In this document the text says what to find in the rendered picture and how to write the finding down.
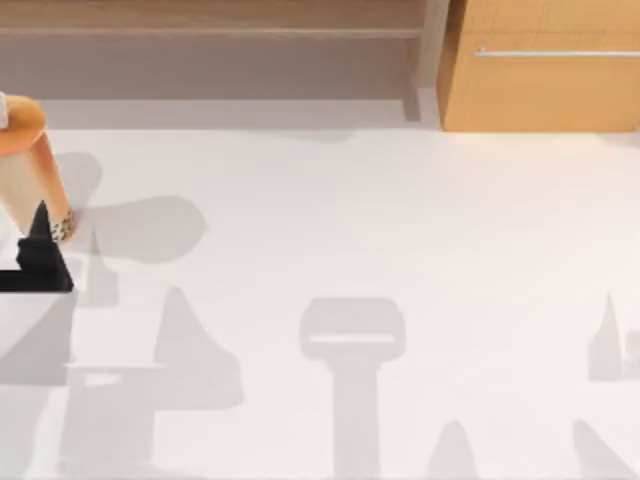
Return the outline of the open wooden shelf unit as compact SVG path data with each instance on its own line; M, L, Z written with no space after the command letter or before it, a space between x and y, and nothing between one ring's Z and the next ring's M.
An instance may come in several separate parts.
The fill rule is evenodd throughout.
M53 126L432 118L451 0L0 0L0 89Z

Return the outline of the beige cup with orange lid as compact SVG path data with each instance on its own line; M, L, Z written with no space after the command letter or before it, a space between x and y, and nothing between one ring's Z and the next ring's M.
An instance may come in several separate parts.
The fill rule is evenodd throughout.
M29 97L0 92L0 205L27 234L41 203L53 239L69 241L74 212L46 133L44 109Z

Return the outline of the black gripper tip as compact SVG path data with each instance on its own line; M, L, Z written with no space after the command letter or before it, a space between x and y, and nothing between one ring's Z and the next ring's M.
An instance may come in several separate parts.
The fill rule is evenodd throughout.
M54 241L44 201L35 211L29 233L18 240L18 270L0 270L0 293L70 293L72 276Z

